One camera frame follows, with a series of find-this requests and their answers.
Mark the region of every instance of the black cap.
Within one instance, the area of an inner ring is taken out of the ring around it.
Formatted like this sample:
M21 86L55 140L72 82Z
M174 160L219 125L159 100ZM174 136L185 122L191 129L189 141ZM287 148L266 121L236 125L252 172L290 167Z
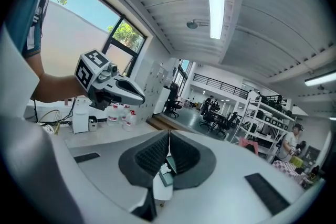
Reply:
M300 123L296 123L294 127L297 127L300 131L304 131L303 126Z

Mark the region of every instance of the checkered tablecloth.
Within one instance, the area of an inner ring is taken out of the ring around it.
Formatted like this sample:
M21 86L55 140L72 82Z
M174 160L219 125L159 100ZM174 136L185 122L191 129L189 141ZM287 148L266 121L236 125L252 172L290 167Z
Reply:
M296 167L292 163L275 161L272 165L288 175L290 178L293 178L297 183L301 183L301 181L307 176L305 173L301 173L301 175L299 175L295 172Z

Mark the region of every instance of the office chair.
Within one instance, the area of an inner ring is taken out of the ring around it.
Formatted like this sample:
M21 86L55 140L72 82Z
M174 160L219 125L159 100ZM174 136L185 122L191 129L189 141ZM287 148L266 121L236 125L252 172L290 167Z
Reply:
M200 121L200 126L206 125L208 126L208 129L210 130L212 128L212 123L215 121L215 115L211 113L210 110L206 110L203 114L202 119L204 121Z
M178 94L178 89L179 86L176 83L172 83L172 85L170 86L170 94L168 96L168 100L166 102L166 107L168 110L168 113L171 115L173 114L176 118L176 116L180 116L178 113L174 112L174 110L176 111L176 109L181 109L182 106L179 105L180 101L175 100Z
M225 117L220 117L219 120L216 121L216 123L218 125L218 128L214 129L214 130L218 130L217 135L219 133L222 133L223 134L223 139L225 139L226 134L225 134L224 130L226 130L226 131L230 130L230 127L231 127L233 121L236 120L237 117L238 117L237 112L234 112L229 120Z

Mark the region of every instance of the railing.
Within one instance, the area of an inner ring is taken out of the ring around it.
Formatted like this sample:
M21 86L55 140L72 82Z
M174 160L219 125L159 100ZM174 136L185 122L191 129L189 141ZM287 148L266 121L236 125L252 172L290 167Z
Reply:
M274 101L274 102L277 103L279 96L280 95L270 95L270 96L266 96L266 98L267 98L268 101ZM283 105L283 106L286 106L286 104L287 104L287 98L286 97L282 97L282 100L281 100L280 104Z
M220 89L222 91L232 93L233 95L237 95L241 98L247 99L247 94L248 94L247 91L245 91L241 88L237 88L235 86L232 86L230 84L227 84L225 82L222 82L222 81L219 81L219 80L216 80L216 79L212 79L212 78L208 78L208 77L202 76L200 74L195 74L193 80L196 81L196 82L203 83L203 84L209 85L211 87Z

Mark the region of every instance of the storage rack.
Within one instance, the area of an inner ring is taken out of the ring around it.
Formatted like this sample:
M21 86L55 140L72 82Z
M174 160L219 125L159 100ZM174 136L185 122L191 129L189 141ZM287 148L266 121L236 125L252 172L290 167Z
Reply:
M250 105L250 104L253 105L253 106L255 106L255 109L250 109L250 108L249 108L249 105ZM251 115L251 113L250 113L249 110L255 110L254 115ZM272 114L272 115L271 115L271 118L272 118L272 116L276 116L277 118L281 118L281 119L283 119L283 120L284 120L284 121L283 121L284 124L287 125L287 126L289 126L289 124L290 124L291 122L295 123L295 120L296 120L296 119L292 119L291 117L289 117L289 116L285 115L284 113L282 113L282 112L276 110L275 108L272 108L272 107L268 106L267 104L262 103L261 98L259 98L259 100L249 100L249 101L247 102L247 106L246 106L246 108L245 108L245 113L244 113L244 115L243 115L243 117L242 117L242 119L241 119L241 121L240 121L240 123L239 123L239 126L237 127L237 129L236 129L236 131L235 131L235 134L234 134L232 140L235 138L235 136L236 136L236 134L238 133L239 130L243 130L243 131L246 133L244 138L249 138L249 136L253 136L253 137L256 137L256 138L265 140L265 141L272 142L272 145L271 145L270 148L266 148L266 147L263 147L263 146L258 146L258 152L265 154L266 157L267 157L267 155L271 154L271 153L274 151L274 150L273 150L274 145L275 145L276 143L278 143L279 140L282 139L283 136L286 135L286 134L288 133L288 131L286 131L285 129L280 128L280 127L278 127L278 126L276 126L276 125L273 125L273 124L271 123L272 120L271 120L270 122L266 122L266 121L264 121L264 120L262 120L262 119L257 118L257 114L258 114L258 111L259 111L259 110L263 111L264 113L265 113L265 112L266 112L266 113L268 112L268 113ZM249 119L250 119L250 120L249 120L249 121L250 121L250 126L249 126L249 128L248 128L247 130L246 130L245 128L243 128L243 126L242 126L242 124L244 123L244 119L246 119L246 117L249 117ZM251 132L251 129L252 129L252 127L253 127L253 124L254 124L254 123L257 123L257 122L261 122L261 123L263 123L263 124L266 124L266 125L268 125L268 126L273 127L275 130L277 130L277 133L276 133L276 135L275 135L275 138L272 138L272 137L271 137L271 138L268 138L268 137L266 137L265 135L262 135L262 134L258 133L258 132L257 132L257 129L255 130L254 133Z

